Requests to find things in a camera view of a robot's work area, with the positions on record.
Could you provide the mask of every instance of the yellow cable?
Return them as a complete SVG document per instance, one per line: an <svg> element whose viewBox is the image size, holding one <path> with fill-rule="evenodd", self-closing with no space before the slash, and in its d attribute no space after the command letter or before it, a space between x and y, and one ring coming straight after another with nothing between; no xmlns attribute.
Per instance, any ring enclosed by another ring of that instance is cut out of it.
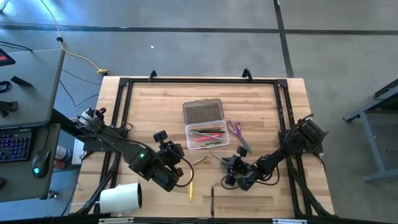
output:
<svg viewBox="0 0 398 224"><path fill-rule="evenodd" d="M71 52L67 51L67 50L63 47L63 45L62 45L62 37L61 37L60 29L59 29L59 27L58 27L58 23L57 23L57 21L55 20L55 17L54 17L54 15L52 14L51 10L50 10L50 9L47 7L47 5L43 2L43 0L40 0L40 1L41 1L41 2L43 3L43 5L47 8L47 10L49 11L49 13L50 13L52 19L54 20L55 26L57 27L58 38L59 38L59 39L57 38L57 41L60 42L60 45L61 45L62 50L64 50L65 53L67 53L67 54L69 54L69 55L72 55L72 56L75 56L75 57L78 57L78 58L82 58L82 59L85 59L85 60L89 61L89 63L92 63L92 64L97 68L97 70L98 70L97 73L98 73L98 74L106 74L106 73L108 72L108 69L99 68L99 66L97 66L97 64L95 64L92 60L90 60L90 59L88 59L88 58L86 58L86 57L84 57L84 56L71 53Z"/></svg>

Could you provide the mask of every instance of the computer mouse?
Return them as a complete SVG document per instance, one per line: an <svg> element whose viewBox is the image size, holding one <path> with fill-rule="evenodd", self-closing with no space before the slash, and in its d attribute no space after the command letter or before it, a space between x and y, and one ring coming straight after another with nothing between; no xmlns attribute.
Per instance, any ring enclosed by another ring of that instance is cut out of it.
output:
<svg viewBox="0 0 398 224"><path fill-rule="evenodd" d="M36 152L32 160L32 173L35 178L43 178L47 175L50 165L50 151L40 150Z"/></svg>

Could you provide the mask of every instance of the clear plastic box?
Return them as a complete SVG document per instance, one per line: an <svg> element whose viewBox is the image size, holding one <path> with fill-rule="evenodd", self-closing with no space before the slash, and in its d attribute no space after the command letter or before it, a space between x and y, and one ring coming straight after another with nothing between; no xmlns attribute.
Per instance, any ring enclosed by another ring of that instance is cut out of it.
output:
<svg viewBox="0 0 398 224"><path fill-rule="evenodd" d="M214 127L214 126L222 126L220 128L222 131L225 131L220 138L221 140L218 139L207 139L203 141L198 141L196 142L195 140L198 138L204 138L206 136L202 136L200 134L191 134L190 130L195 129L195 128L206 128L206 127ZM212 121L212 122L206 122L206 123L200 123L200 124L189 124L186 125L185 127L185 134L187 135L187 144L188 148L191 150L194 149L208 149L211 147L218 147L218 146L225 146L229 144L229 135L228 135L228 128L226 126L226 122L221 120L221 121ZM211 142L221 142L220 144L217 144L215 146L205 146L206 143L211 143Z"/></svg>

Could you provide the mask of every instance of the black metal frame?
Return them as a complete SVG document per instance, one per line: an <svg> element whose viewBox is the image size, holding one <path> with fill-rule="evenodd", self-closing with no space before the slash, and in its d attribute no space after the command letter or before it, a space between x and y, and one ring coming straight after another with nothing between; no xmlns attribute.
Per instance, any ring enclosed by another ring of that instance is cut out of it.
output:
<svg viewBox="0 0 398 224"><path fill-rule="evenodd" d="M117 121L118 113L119 113L119 109L120 109L120 104L121 104L123 88L125 86L127 86L127 95L126 95L126 100L124 102L124 109L123 109L123 115L122 115L121 127L120 127L120 130L125 130L126 123L127 123L128 110L129 110L130 102L131 102L132 87L133 87L134 83L263 83L263 84L270 84L270 85L274 86L275 99L276 99L277 110L278 110L278 115L279 115L280 129L286 130L284 111L282 108L282 101L281 101L281 96L280 96L280 89L283 89L283 92L284 92L287 114L288 114L287 116L289 117L290 127L292 127L295 124L292 104L291 104L290 95L289 95L289 87L288 87L286 79L272 79L272 78L263 79L262 78L262 79L256 80L256 79L253 79L251 72L246 68L244 69L243 74L242 74L243 78L238 78L238 79L237 78L219 78L219 79L217 79L217 78L154 78L154 77L157 77L157 74L155 71L152 71L149 78L120 78L119 88L118 88L118 92L116 95L116 102L115 102L115 106L114 106L114 110L113 110L111 125L113 125L113 126L116 125L116 121ZM102 168L102 172L101 172L101 176L100 176L100 181L103 180L103 177L106 175L108 166L109 166L109 158L110 158L111 152L105 152L105 153L106 154L104 157L104 163L103 163L103 168ZM298 167L299 175L303 178L303 180L305 182L305 173L304 173L301 155L297 155L297 167ZM292 194L294 215L295 215L295 217L298 217L299 215L303 215L303 213L301 212L301 209L299 207L299 198L297 196L297 189L296 189L295 181L289 172L288 172L288 174L289 174L290 192ZM118 172L116 171L112 177L111 187L116 186L117 175L118 175ZM311 205L305 197L304 197L304 202L305 202L305 214L312 215ZM98 213L99 211L100 210L99 210L98 206L96 206L95 213Z"/></svg>

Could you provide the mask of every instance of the gray desk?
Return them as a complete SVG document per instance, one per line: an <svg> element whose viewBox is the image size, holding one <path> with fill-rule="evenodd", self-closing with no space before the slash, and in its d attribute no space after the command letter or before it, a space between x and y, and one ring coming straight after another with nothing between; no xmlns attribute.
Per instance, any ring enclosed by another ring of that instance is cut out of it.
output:
<svg viewBox="0 0 398 224"><path fill-rule="evenodd" d="M0 67L0 81L17 76L33 87L11 82L11 89L0 94L1 101L18 102L17 111L0 117L0 128L47 124L52 117L64 53L44 50L9 55L16 63Z"/></svg>
<svg viewBox="0 0 398 224"><path fill-rule="evenodd" d="M40 126L34 131L36 138L31 149L32 154L29 161L0 164L0 177L7 182L0 189L0 202L47 196L60 130L61 126L59 124L49 124L48 127ZM45 144L47 132L49 137ZM45 177L36 179L32 174L32 158L37 151L44 149L44 145L45 149L51 152L49 172Z"/></svg>

